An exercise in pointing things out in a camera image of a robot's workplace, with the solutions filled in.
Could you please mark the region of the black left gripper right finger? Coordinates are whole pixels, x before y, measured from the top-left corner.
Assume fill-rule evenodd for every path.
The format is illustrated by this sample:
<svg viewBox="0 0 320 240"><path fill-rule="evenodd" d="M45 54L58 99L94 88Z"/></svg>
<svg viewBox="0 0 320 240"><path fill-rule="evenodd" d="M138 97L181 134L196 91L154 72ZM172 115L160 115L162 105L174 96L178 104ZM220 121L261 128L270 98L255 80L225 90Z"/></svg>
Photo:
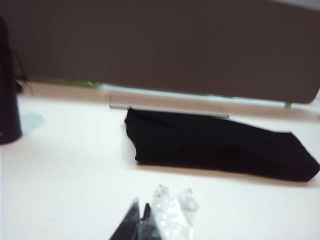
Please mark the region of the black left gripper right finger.
<svg viewBox="0 0 320 240"><path fill-rule="evenodd" d="M153 216L149 203L145 204L143 217L139 223L140 240L161 240L161 233Z"/></svg>

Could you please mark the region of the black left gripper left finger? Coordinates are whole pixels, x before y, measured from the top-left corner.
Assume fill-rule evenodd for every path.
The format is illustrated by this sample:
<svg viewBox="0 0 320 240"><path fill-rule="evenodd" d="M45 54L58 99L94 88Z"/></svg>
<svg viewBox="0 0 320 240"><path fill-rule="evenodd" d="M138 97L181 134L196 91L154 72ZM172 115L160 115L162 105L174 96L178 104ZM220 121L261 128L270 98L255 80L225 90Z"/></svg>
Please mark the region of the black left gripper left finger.
<svg viewBox="0 0 320 240"><path fill-rule="evenodd" d="M140 206L138 198L135 198L123 220L115 230L110 240L136 240L138 223L140 221Z"/></svg>

